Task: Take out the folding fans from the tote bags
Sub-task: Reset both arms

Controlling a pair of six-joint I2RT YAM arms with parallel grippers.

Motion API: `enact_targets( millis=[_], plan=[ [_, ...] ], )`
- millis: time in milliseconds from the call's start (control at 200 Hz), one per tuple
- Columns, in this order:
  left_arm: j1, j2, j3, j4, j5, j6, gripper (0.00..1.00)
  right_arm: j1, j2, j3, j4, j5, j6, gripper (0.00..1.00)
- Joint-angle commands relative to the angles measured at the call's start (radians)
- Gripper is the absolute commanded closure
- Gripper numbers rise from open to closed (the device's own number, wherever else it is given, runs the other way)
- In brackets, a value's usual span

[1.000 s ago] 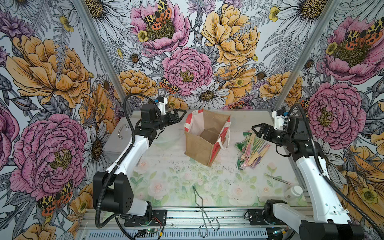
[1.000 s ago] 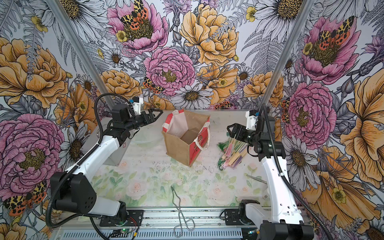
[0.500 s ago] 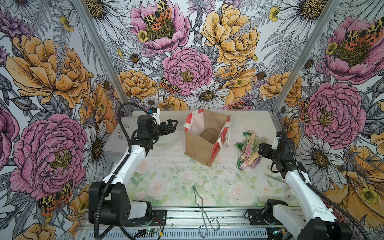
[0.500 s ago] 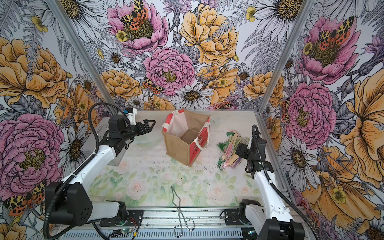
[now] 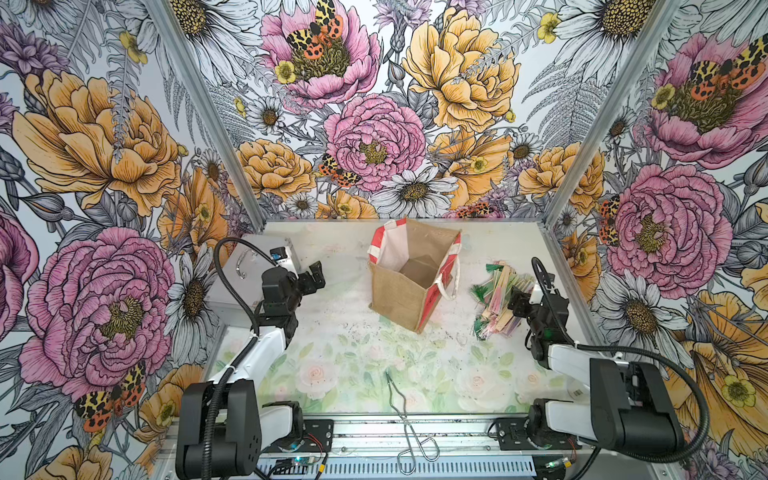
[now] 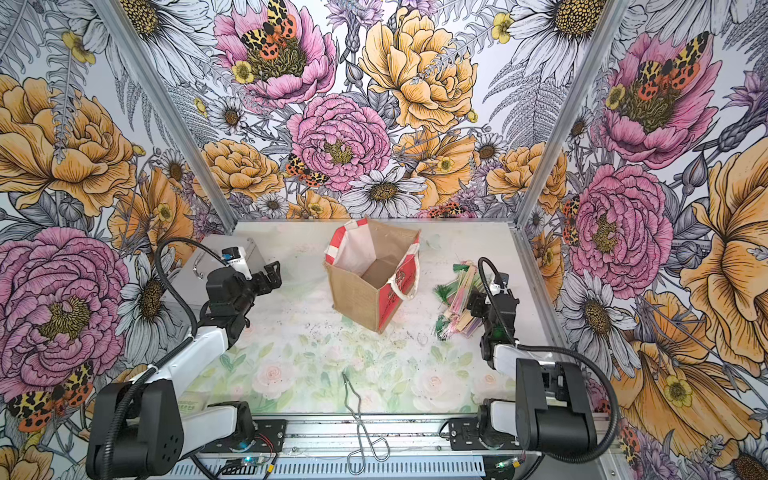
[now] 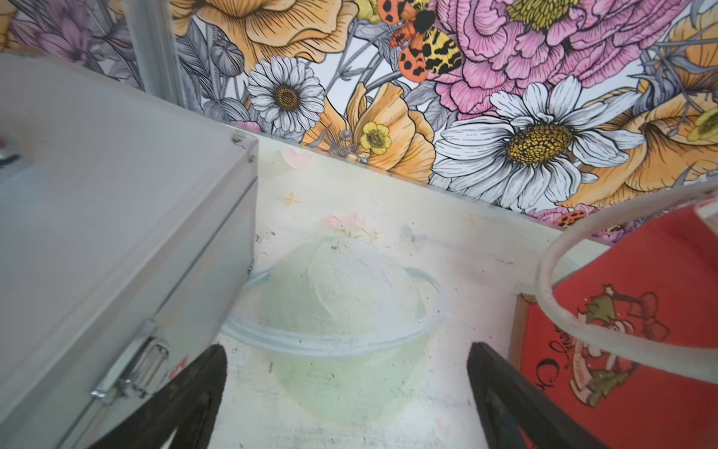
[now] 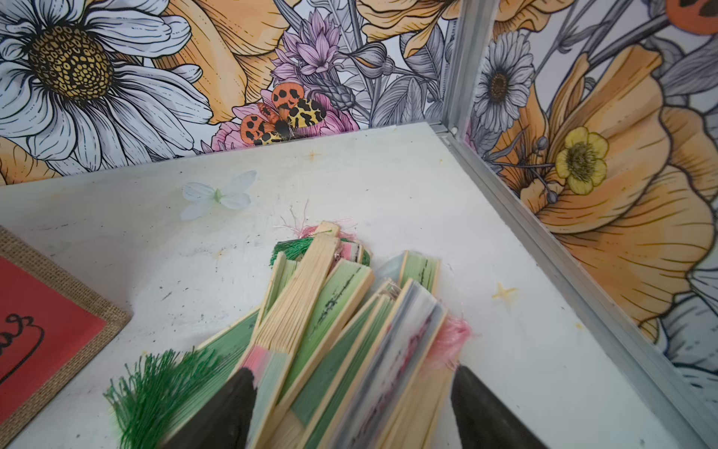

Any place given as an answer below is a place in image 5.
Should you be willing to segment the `burlap tote bag red trim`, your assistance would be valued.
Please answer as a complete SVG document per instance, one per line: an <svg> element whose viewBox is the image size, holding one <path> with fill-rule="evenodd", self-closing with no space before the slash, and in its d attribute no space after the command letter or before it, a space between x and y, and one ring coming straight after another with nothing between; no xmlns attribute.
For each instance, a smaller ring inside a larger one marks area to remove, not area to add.
<svg viewBox="0 0 768 480"><path fill-rule="evenodd" d="M460 282L462 233L412 219L376 229L368 248L370 308L421 333L442 299L453 300Z"/></svg>

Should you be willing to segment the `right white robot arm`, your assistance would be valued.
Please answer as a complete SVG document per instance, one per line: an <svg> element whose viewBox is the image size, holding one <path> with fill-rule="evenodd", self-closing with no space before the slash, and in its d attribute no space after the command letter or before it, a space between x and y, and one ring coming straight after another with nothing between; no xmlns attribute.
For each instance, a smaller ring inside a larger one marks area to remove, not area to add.
<svg viewBox="0 0 768 480"><path fill-rule="evenodd" d="M533 359L586 389L574 400L537 398L526 435L544 447L568 439L586 440L604 450L649 459L670 456L685 447L685 436L661 372L652 363L615 360L570 342L562 329L568 301L514 288L508 302L514 316L526 320Z"/></svg>

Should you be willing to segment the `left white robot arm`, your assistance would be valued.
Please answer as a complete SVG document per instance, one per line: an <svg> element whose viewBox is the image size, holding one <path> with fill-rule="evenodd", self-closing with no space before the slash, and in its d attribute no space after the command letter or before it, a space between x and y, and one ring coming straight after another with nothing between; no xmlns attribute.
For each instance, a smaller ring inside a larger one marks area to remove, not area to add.
<svg viewBox="0 0 768 480"><path fill-rule="evenodd" d="M303 441L304 421L296 401L262 404L257 392L298 328L302 299L326 285L322 263L295 274L281 266L261 275L263 299L250 307L246 345L208 381L186 387L181 400L175 454L179 479L226 479L256 472L260 454L289 450Z"/></svg>

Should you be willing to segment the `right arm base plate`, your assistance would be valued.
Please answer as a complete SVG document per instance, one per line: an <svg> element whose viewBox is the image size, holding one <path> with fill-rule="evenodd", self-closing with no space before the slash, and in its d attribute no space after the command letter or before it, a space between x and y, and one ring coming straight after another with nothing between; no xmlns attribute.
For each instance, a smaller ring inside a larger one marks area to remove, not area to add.
<svg viewBox="0 0 768 480"><path fill-rule="evenodd" d="M531 426L530 420L521 416L494 419L487 434L502 451L581 449L573 435L556 432L547 426Z"/></svg>

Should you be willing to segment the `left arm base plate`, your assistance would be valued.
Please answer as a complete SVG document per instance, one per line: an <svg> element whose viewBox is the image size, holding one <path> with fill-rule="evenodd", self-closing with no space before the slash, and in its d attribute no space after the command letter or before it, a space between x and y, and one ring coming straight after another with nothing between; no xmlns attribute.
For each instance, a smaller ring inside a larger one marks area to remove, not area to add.
<svg viewBox="0 0 768 480"><path fill-rule="evenodd" d="M329 418L304 420L302 435L295 439L278 440L264 453L308 453L324 455L332 449L335 422Z"/></svg>

